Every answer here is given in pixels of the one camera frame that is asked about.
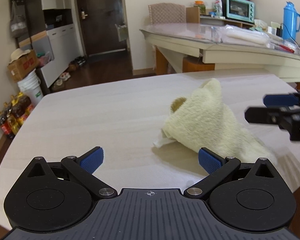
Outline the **cream yellow towel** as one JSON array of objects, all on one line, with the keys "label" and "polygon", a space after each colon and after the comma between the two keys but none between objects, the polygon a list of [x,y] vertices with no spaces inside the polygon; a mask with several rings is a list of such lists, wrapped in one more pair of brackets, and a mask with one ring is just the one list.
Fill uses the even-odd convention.
[{"label": "cream yellow towel", "polygon": [[198,152],[208,148],[221,157],[233,156],[244,163],[267,158],[277,164],[277,158],[260,140],[236,119],[223,102],[222,87],[217,79],[205,81],[188,97],[176,98],[170,105],[156,148],[179,142]]}]

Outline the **blue thermos jug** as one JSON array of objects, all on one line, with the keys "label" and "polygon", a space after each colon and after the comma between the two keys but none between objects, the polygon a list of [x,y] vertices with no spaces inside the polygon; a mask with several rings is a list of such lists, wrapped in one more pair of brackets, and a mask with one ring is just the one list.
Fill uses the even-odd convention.
[{"label": "blue thermos jug", "polygon": [[296,35],[300,31],[300,14],[292,2],[287,2],[283,9],[282,30],[282,38],[284,40],[296,40]]}]

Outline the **cooking oil bottles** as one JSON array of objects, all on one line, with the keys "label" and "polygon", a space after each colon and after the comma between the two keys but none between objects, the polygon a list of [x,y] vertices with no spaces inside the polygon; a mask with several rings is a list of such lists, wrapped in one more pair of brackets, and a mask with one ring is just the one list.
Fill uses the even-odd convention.
[{"label": "cooking oil bottles", "polygon": [[28,119],[34,105],[29,96],[23,92],[12,95],[9,103],[4,103],[0,111],[0,129],[8,139],[13,139]]}]

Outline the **white plastic bucket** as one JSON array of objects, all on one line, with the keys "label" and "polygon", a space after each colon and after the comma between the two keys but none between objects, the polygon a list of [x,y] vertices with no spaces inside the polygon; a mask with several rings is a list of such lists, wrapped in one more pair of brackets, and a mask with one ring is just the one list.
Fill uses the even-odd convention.
[{"label": "white plastic bucket", "polygon": [[19,90],[30,98],[34,107],[36,107],[43,98],[40,83],[40,78],[37,76],[35,70],[30,72],[24,79],[17,82]]}]

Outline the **teal toaster oven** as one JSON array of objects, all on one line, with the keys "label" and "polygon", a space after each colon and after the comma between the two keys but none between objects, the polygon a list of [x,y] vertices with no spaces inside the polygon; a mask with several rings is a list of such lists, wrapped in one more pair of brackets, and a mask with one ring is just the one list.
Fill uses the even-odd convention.
[{"label": "teal toaster oven", "polygon": [[230,20],[254,23],[255,3],[248,0],[221,0],[223,16]]}]

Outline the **cream dining table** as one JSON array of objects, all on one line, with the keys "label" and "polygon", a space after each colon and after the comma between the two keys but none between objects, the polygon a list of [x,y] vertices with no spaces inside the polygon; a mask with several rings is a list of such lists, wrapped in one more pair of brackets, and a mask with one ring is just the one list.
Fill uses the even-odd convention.
[{"label": "cream dining table", "polygon": [[264,45],[228,37],[225,27],[196,23],[154,24],[141,29],[155,48],[155,72],[176,73],[220,69],[265,69],[300,89],[300,55],[278,42]]}]

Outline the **cardboard box with hat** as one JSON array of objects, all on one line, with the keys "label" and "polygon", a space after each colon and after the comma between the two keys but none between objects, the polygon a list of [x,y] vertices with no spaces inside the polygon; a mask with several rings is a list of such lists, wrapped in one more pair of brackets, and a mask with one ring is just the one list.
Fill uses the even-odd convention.
[{"label": "cardboard box with hat", "polygon": [[34,50],[26,50],[20,53],[20,57],[9,63],[8,72],[14,83],[17,83],[27,77],[30,72],[39,66],[39,60]]}]

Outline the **straw hat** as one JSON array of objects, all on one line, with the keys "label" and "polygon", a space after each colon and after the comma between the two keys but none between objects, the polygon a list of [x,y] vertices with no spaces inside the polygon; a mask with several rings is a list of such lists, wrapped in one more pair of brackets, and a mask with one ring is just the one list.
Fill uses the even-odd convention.
[{"label": "straw hat", "polygon": [[21,58],[24,55],[29,54],[31,51],[29,49],[27,50],[22,50],[21,48],[17,48],[10,56],[10,63],[18,60],[19,58]]}]

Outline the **white grey cabinet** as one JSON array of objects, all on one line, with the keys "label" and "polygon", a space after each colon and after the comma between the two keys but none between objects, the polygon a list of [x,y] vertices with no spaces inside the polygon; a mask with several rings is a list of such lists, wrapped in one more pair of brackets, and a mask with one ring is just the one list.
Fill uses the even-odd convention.
[{"label": "white grey cabinet", "polygon": [[80,55],[71,0],[10,0],[16,2],[27,22],[27,33],[18,38],[21,49],[33,49],[48,57],[37,70],[42,87],[48,90],[69,63]]}]

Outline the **grey hanging bag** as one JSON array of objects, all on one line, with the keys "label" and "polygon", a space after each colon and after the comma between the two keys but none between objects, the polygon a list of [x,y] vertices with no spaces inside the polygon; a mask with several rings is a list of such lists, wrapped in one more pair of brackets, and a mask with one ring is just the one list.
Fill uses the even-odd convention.
[{"label": "grey hanging bag", "polygon": [[27,20],[25,15],[25,6],[18,5],[16,1],[12,1],[10,33],[12,38],[19,38],[27,34]]}]

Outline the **patterned chair back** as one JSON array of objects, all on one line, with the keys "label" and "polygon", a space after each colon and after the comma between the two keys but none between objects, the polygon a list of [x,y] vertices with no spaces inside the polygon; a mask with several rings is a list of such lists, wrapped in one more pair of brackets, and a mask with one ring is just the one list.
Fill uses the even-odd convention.
[{"label": "patterned chair back", "polygon": [[151,24],[186,23],[186,7],[175,3],[157,3],[148,6]]}]

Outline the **dark wooden door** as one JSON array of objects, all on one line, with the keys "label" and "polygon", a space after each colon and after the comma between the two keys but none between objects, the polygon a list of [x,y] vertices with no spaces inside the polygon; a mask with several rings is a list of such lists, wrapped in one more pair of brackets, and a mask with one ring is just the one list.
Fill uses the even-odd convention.
[{"label": "dark wooden door", "polygon": [[117,26],[123,23],[122,0],[76,0],[85,52],[88,56],[127,48]]}]

